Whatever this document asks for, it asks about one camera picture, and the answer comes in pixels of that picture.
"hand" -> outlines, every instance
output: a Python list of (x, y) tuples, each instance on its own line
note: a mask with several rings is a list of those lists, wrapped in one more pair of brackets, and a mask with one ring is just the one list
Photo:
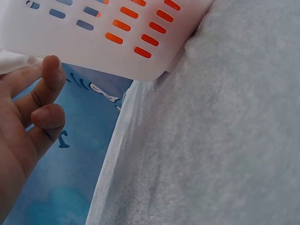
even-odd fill
[[(41, 76), (31, 93), (12, 100)], [(47, 56), (41, 65), (0, 75), (0, 224), (65, 125), (63, 109), (53, 104), (65, 81), (56, 56)], [(32, 123), (35, 126), (26, 132)]]

